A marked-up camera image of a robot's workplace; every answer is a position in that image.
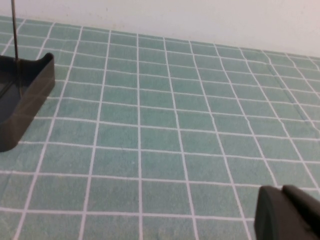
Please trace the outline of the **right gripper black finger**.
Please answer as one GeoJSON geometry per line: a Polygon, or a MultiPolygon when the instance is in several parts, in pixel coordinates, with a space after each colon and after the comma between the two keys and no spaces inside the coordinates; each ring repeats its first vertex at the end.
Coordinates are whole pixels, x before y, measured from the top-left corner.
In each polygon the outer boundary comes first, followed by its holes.
{"type": "Polygon", "coordinates": [[[320,202],[294,185],[261,186],[254,232],[257,240],[318,240],[320,202]]]}

